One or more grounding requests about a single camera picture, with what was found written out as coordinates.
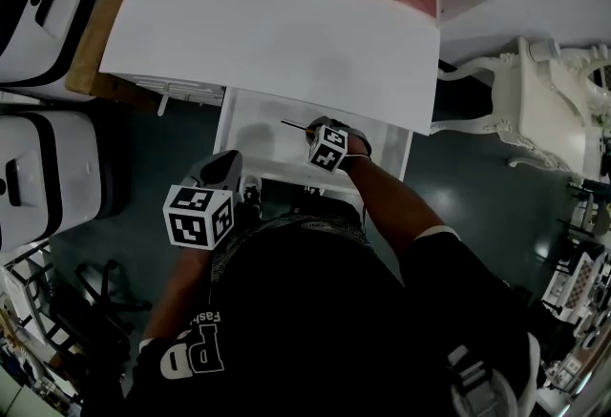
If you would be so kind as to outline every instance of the white drawer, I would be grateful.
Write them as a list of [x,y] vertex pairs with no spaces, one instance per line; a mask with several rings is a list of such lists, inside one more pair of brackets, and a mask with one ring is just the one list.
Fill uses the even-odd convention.
[[307,125],[321,115],[363,131],[371,143],[373,162],[403,179],[412,132],[371,118],[236,88],[225,92],[214,152],[239,150],[245,173],[358,195],[343,171],[332,175],[310,165],[304,132],[281,123],[285,118]]
[[205,105],[214,105],[215,107],[220,107],[220,105],[222,105],[221,97],[208,97],[208,96],[198,96],[196,94],[189,94],[186,100],[192,101],[194,103],[203,103]]
[[143,74],[116,74],[116,76],[132,81],[133,83],[149,83],[151,86],[173,86],[183,90],[210,90],[215,93],[222,94],[221,85],[213,85],[210,83],[202,83],[199,81],[184,81],[181,79],[166,78],[160,76],[148,76]]
[[168,91],[176,93],[200,94],[202,96],[219,96],[220,98],[223,96],[222,89],[210,90],[208,88],[188,88],[175,84],[170,84],[168,86]]
[[136,81],[136,84],[142,88],[146,88],[147,90],[151,90],[153,92],[162,93],[166,86],[158,83],[152,83],[150,81]]
[[163,92],[163,94],[169,96],[170,98],[174,98],[175,100],[186,100],[187,94],[185,93],[176,93],[176,92]]

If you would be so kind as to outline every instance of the white ornate chair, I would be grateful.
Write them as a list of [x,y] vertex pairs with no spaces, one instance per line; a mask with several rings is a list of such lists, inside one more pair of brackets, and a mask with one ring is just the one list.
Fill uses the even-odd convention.
[[518,130],[521,108],[521,75],[517,54],[504,53],[500,57],[478,57],[464,64],[456,71],[438,71],[442,81],[456,81],[477,73],[490,71],[495,75],[492,88],[493,111],[489,115],[472,120],[444,120],[431,125],[431,135],[441,131],[457,131],[466,134],[498,134],[508,144],[527,149],[536,158],[516,157],[508,161],[512,167],[529,164],[543,169],[569,171],[562,159],[556,155],[539,150]]
[[[528,43],[519,39],[520,54],[504,53],[500,57],[478,57],[452,73],[438,72],[443,81],[455,81],[481,72],[492,72],[495,76],[492,88],[493,110],[489,115],[472,120],[445,120],[434,122],[431,134],[451,130],[467,134],[496,133],[503,142],[527,149],[531,157],[513,158],[508,161],[512,167],[519,163],[538,168],[557,169],[575,173],[556,154],[540,150],[532,140],[521,133],[520,114],[522,109],[523,63],[529,67],[530,79],[537,79],[539,86],[560,95],[575,114],[582,119],[582,126],[591,126],[591,114],[607,112],[611,115],[611,92],[592,82],[594,70],[611,66],[608,50],[598,46],[590,50],[562,50],[561,57],[544,63],[535,63],[528,57]],[[568,82],[579,83],[579,97],[566,93],[563,85]]]

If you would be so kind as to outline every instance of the white appliance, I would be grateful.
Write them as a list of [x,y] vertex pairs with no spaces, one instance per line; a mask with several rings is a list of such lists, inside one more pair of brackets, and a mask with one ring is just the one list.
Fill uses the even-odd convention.
[[95,0],[0,0],[0,88],[86,101],[65,88]]
[[0,115],[0,252],[93,219],[103,179],[94,124],[84,114]]

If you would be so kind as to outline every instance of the white case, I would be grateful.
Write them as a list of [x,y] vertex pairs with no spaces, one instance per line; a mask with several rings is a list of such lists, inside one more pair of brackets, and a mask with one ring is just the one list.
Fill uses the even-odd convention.
[[348,133],[321,126],[309,148],[308,161],[334,173],[348,153]]
[[0,251],[93,219],[102,201],[99,169],[94,124],[84,114],[0,115]]
[[170,243],[213,250],[234,226],[233,193],[172,185],[163,216]]

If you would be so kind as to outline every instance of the dark floor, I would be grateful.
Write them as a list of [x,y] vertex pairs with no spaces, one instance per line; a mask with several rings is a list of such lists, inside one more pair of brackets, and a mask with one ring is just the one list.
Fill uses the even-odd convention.
[[[457,99],[457,94],[471,100]],[[490,107],[489,94],[477,83],[459,88],[442,83],[435,118],[482,115]],[[54,263],[75,282],[74,269],[81,262],[101,267],[115,259],[136,298],[155,303],[178,255],[167,240],[161,213],[168,185],[180,182],[194,161],[212,152],[220,109],[171,100],[163,117],[122,109],[105,113],[131,148],[131,200],[116,217],[52,238]],[[567,215],[567,179],[527,166],[509,168],[506,159],[514,154],[496,136],[416,136],[406,183],[495,274],[540,296],[551,271],[541,267],[535,253],[549,248],[559,232],[556,217]],[[137,328],[131,338],[135,356],[146,315],[129,319]]]

